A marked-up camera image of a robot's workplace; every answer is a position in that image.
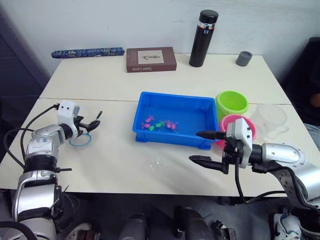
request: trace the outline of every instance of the pink toy fish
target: pink toy fish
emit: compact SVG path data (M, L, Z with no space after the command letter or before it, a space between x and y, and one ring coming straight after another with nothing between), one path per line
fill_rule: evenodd
M144 123L143 121L141 122L141 128L142 129L148 129L150 127L151 127L151 125L149 123Z
M167 120L167 121L164 121L164 123L165 123L165 126L166 126L168 129L172 129L172 130L176 130L176 129L177 129L177 124L178 124L178 122L173 123L172 121Z
M152 120L155 120L154 116L149 115L149 117L145 120L145 122L151 123Z

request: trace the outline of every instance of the black cable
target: black cable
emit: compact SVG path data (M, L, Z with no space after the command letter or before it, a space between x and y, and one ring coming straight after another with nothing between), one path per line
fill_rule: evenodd
M235 184L236 184L236 188L238 190L239 196L240 196L241 200L243 201L243 203L246 204L247 201L246 201L246 199L244 197L244 194L242 192L241 185L240 185L240 180L239 180L239 164L240 164L240 160L241 160L241 157L239 157L239 156L237 156L235 158L234 179L235 179Z
M35 234L30 230L29 227L14 221L0 221L0 228L10 228L19 230L28 240L37 240Z
M43 112L39 113L37 116L35 116L26 126L25 128L29 128L30 125L35 121L37 120L39 117L41 117L43 114L45 114L46 112L49 112L51 109L58 109L59 108L59 104L55 104L55 105L52 105L51 107L47 108L46 110L44 110ZM23 161L25 160L25 156L26 156L26 153L25 153L25 148L24 148L24 137L25 137L25 134L26 134L26 131L24 130L21 134L21 138L20 138L20 147L21 147L21 152L22 152L22 158L23 158Z
M68 196L68 194L67 194L67 193L66 193L66 194L64 194L64 197L65 197L66 199L68 199L68 200L69 200L69 202L70 202L70 204L71 204L72 215L74 215L74 214L75 214L75 206L74 206L74 203L72 202L72 200L71 200L70 196Z
M241 200L243 201L244 204L252 204L252 203L255 203L259 200L261 200L263 197L265 196L268 196L268 195L271 195L271 194L285 194L286 192L285 191L267 191L267 192L264 192L258 196L255 196L253 198L251 198L250 200L246 201L245 199L245 196L242 192L242 189L241 189L241 185L240 185L240 180L239 180L239 165L240 165L240 157L237 156L236 159L235 159L235 167L234 167L234 176L235 176L235 184L236 184L236 188L239 192L239 196L241 198Z
M75 212L77 212L80 207L81 207L81 202L79 200L79 198L77 198L76 196L69 194L69 197L71 197L72 199L74 199L76 201L77 206L75 207Z
M258 196L251 198L249 201L247 201L247 203L248 204L255 203L255 202L261 200L263 197L271 195L271 194L285 194L285 193L286 193L285 191L267 191L265 193L262 193Z
M4 135L3 145L4 145L4 148L5 148L6 152L13 158L13 160L14 160L17 164L19 164L22 168L24 168L25 165L24 165L21 161L19 161L18 158L16 158L16 156L9 150L9 146L8 146L8 136L9 136L10 134L12 134L13 132L15 132L15 131L20 131L20 130L33 132L32 129L22 128L22 127L12 129L12 130L8 131L8 132Z

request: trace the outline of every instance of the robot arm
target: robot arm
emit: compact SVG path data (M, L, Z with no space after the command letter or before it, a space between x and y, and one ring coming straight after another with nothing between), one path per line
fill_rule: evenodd
M227 132L203 131L198 136L225 140L222 162L210 157L190 156L205 168L228 174L229 165L252 166L257 173L271 173L281 183L292 205L299 209L320 209L320 168L308 162L300 149L275 143L252 144L252 132L243 118L229 123Z
M57 111L58 125L49 125L31 134L23 174L13 200L12 216L15 222L30 228L38 238L56 239L54 220L63 214L64 196L57 173L72 169L57 167L59 146L82 135L80 128L90 132L100 124L98 117L102 112L90 124L83 124L83 117L78 116L79 109L74 102L62 100ZM13 229L5 239L17 239L20 235L21 232Z

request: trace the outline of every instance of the tabletop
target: tabletop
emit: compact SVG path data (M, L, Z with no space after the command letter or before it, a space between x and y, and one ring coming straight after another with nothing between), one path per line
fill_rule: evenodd
M59 99L38 99L26 123L35 115ZM222 150L213 146L211 150L195 147L163 144L155 142L136 142L132 131L137 102L75 100L80 105L79 115L83 122L95 119L99 111L100 126L91 132L89 145L75 147L66 142L59 147L57 166L72 168L72 171L58 174L58 183L64 189L70 185L70 192L88 193L135 193L135 194L177 194L204 196L238 196L234 182L234 167L229 175L203 168L188 159L190 155L212 157L221 161ZM278 105L287 117L289 131L280 134L275 143L287 143L299 147L307 159L320 167L320 152L312 141L292 105ZM249 117L256 109L250 104L246 115ZM32 125L32 129L57 123L57 112L51 110ZM10 149L21 158L19 133ZM30 133L24 139L27 146ZM258 137L255 143L265 140ZM22 169L7 154L0 164L0 188L15 189ZM263 192L282 190L282 186L271 174L259 174L250 167L240 169L240 182L245 196L252 197Z
M40 98L138 101L156 92L215 97L234 90L252 104L291 104L262 56L246 67L237 55L208 54L202 67L189 65L189 55L175 55L176 71L127 73L126 56L63 59Z

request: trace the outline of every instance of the pink plastic cup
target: pink plastic cup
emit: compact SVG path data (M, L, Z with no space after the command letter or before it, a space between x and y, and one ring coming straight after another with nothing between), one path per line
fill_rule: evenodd
M241 115L237 115L237 114L231 114L231 115L225 116L224 118L222 118L222 120L219 123L219 131L226 132L227 128L228 128L228 124L236 121L239 118L243 118L246 121L246 123L248 124L249 128L251 128L251 131L252 131L252 140L255 140L257 137L256 136L256 126L249 118L246 118L245 116L241 116ZM224 140L216 141L215 143L220 148L222 148L222 149L225 148L225 141Z

